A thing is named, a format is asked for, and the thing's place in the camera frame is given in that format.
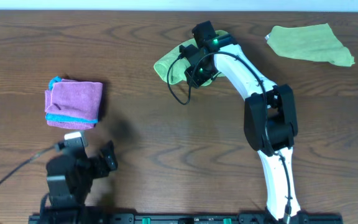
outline wood grain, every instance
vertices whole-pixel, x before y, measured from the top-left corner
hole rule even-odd
[[[44,90],[60,75],[106,87],[105,116],[87,132],[87,151],[113,139],[119,170],[95,180],[87,204],[152,213],[263,209],[263,170],[245,139],[235,89],[220,78],[182,106],[153,70],[209,19],[236,37],[263,74],[294,89],[300,130],[293,172],[301,207],[358,223],[358,14],[0,11],[0,178],[68,132],[44,120]],[[326,22],[355,56],[351,68],[278,57],[264,41],[275,25]],[[0,221],[24,223],[38,211],[52,156],[1,186]]]

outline green cloth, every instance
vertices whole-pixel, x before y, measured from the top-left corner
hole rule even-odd
[[[328,24],[297,28],[275,26],[268,35],[267,44],[282,57],[345,67],[354,64],[349,49],[335,37]]]
[[[224,34],[227,34],[227,32],[223,31],[223,30],[217,30],[216,34],[224,35]],[[181,43],[180,45],[187,47],[190,44],[193,44],[194,46],[197,47],[196,40],[194,38],[187,40],[187,41]],[[154,64],[154,70],[157,72],[157,74],[160,76],[160,78],[164,82],[167,82],[167,72],[168,72],[169,66],[179,56],[179,46],[180,45],[176,46],[173,50],[171,50],[169,53],[164,55],[160,60],[158,60]],[[185,70],[188,67],[190,67],[190,63],[185,58],[177,61],[175,63],[175,65],[171,68],[171,71],[169,74],[169,78],[170,78],[169,84],[174,85],[180,81],[186,81]],[[223,77],[223,76],[224,75],[222,73],[218,74],[218,77]],[[212,80],[208,80],[203,84],[203,86],[207,86],[207,85],[211,84],[211,82],[212,82]]]

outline blue cloth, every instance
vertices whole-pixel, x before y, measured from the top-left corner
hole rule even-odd
[[[49,90],[53,89],[53,84],[57,83],[57,82],[61,82],[62,78],[60,77],[55,77],[53,79],[51,79],[49,81]],[[59,115],[59,114],[51,114],[51,113],[47,113],[47,115],[45,116],[45,119],[47,121],[57,121],[57,122],[79,122],[79,123],[88,123],[88,124],[96,124],[98,122],[97,119],[93,119],[93,120],[87,120],[87,119],[83,119],[83,118],[74,118],[71,116],[65,116],[65,115]]]

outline stack of towels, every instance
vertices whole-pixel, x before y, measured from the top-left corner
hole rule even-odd
[[[45,119],[49,126],[86,130],[98,122],[103,84],[55,77],[45,90]]]

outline folded purple towel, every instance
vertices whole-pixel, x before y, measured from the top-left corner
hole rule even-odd
[[[47,121],[47,124],[53,127],[72,129],[72,130],[87,130],[94,127],[94,124],[79,123],[79,122]]]
[[[62,80],[45,91],[45,112],[93,120],[98,118],[103,84]]]

